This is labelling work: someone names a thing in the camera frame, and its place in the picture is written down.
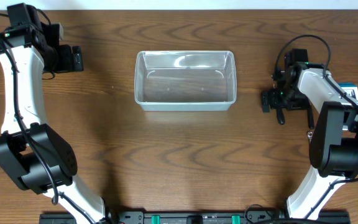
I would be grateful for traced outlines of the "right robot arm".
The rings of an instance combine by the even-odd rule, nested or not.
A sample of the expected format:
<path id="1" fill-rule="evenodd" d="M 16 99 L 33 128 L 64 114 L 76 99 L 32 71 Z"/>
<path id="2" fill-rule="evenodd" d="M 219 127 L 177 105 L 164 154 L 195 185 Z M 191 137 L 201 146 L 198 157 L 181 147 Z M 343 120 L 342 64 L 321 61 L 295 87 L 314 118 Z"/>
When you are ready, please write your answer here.
<path id="1" fill-rule="evenodd" d="M 287 198 L 287 217 L 317 220 L 336 190 L 358 182 L 358 92 L 336 83 L 324 64 L 311 63 L 305 49 L 291 49 L 284 70 L 275 69 L 277 83 L 261 93 L 262 111 L 274 110 L 285 124 L 285 110 L 305 110 L 312 130 L 310 168 Z"/>

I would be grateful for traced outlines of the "small steel hammer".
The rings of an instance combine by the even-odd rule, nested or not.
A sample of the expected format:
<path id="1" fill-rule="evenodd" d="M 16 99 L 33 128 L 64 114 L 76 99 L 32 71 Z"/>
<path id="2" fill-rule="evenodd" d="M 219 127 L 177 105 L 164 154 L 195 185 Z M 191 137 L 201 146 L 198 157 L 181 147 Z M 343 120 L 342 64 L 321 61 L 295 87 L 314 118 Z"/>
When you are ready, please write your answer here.
<path id="1" fill-rule="evenodd" d="M 307 117 L 308 117 L 308 127 L 310 129 L 314 129 L 314 116 L 313 116 L 313 109 L 311 107 L 307 109 Z"/>

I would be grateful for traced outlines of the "clear plastic storage box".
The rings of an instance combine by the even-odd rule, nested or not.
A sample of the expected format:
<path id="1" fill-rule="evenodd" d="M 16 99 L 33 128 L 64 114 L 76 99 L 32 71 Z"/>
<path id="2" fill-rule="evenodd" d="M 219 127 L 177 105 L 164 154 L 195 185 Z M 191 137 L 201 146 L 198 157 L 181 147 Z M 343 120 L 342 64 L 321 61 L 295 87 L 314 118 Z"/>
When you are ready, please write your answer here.
<path id="1" fill-rule="evenodd" d="M 145 111 L 226 111 L 237 99 L 229 50 L 140 51 L 134 99 Z"/>

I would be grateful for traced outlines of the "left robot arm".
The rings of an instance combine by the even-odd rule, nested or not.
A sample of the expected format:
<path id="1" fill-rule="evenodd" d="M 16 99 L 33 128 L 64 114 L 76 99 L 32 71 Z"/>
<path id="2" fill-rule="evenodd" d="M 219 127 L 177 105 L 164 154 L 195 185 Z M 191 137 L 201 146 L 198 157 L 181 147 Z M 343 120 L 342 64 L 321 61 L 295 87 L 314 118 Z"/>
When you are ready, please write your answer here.
<path id="1" fill-rule="evenodd" d="M 40 21 L 43 12 L 20 3 L 7 7 L 10 25 L 0 32 L 5 113 L 0 167 L 21 190 L 49 197 L 75 223 L 111 223 L 104 200 L 78 175 L 72 147 L 48 123 L 43 75 L 83 71 L 79 46 L 61 44 L 63 27 Z"/>

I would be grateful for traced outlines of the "black yellow screwdriver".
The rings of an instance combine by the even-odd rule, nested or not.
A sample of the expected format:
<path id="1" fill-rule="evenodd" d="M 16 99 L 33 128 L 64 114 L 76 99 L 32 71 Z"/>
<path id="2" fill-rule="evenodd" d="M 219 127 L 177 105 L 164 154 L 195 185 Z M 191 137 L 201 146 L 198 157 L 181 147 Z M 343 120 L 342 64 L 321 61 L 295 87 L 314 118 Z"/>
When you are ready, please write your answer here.
<path id="1" fill-rule="evenodd" d="M 277 112 L 277 121 L 280 125 L 284 125 L 285 124 L 285 117 L 283 114 L 283 110 L 281 108 L 277 108 L 276 109 Z"/>

